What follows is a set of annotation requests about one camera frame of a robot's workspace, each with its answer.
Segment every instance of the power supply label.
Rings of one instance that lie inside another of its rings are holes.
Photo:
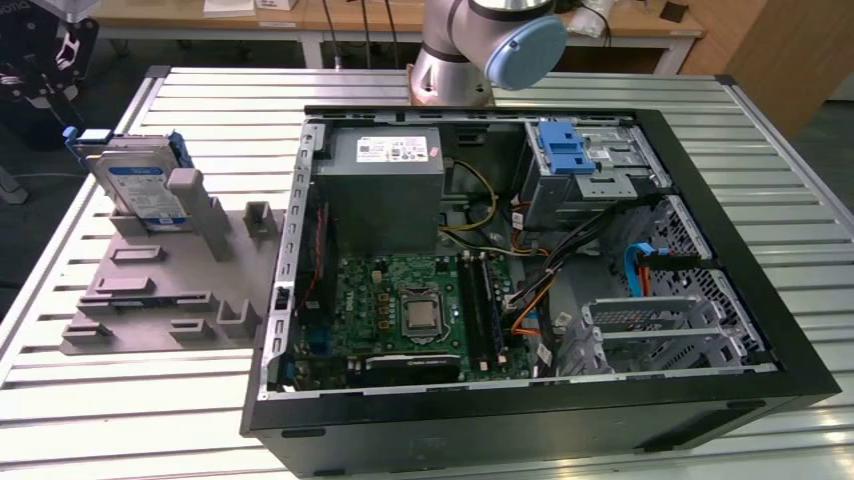
[[[357,162],[426,162],[427,137],[362,137]]]
[[[111,183],[151,230],[177,230],[187,222],[187,212],[170,190],[161,167],[113,167]]]

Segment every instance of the blue hard drive label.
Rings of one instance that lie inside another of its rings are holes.
[[[187,223],[187,212],[166,187],[166,170],[161,167],[111,167],[109,172],[119,196],[150,229],[181,229]]]

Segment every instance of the sticker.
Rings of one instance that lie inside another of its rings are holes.
[[[552,350],[544,343],[537,347],[537,356],[541,358],[544,363],[552,367]]]
[[[605,147],[589,148],[588,156],[601,160],[612,160],[612,154],[609,153],[609,149]]]
[[[297,28],[294,22],[258,22],[258,25],[269,28]]]
[[[513,228],[516,228],[517,230],[522,230],[522,228],[525,227],[525,215],[522,215],[520,212],[513,212]]]
[[[178,230],[187,222],[187,212],[166,188],[167,176],[161,167],[113,167],[111,183],[137,216],[153,230]]]
[[[427,137],[362,137],[357,162],[426,162]]]

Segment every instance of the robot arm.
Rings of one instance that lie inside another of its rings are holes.
[[[425,43],[410,78],[414,103],[486,105],[492,84],[530,87],[568,40],[554,0],[430,0]]]
[[[83,119],[70,100],[86,76],[98,22],[85,18],[97,0],[0,0],[0,101],[27,99],[63,125]],[[61,25],[65,35],[57,38]]]

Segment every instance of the floor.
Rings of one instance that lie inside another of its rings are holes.
[[[303,66],[302,50],[291,42],[194,42],[179,46],[169,41],[134,41],[131,54],[118,57],[109,42],[99,42],[86,88],[75,100],[78,110],[94,127],[115,126],[150,65],[206,67]],[[342,45],[345,67],[363,68],[363,46]],[[402,62],[413,62],[418,46],[402,48]],[[394,65],[390,49],[373,51],[375,68]],[[57,141],[61,126],[50,113],[26,104],[0,108],[0,166],[19,176],[30,192],[22,206],[0,202],[0,318],[39,260],[45,246],[74,199],[85,174]],[[832,189],[854,208],[854,103],[830,102],[793,142]]]

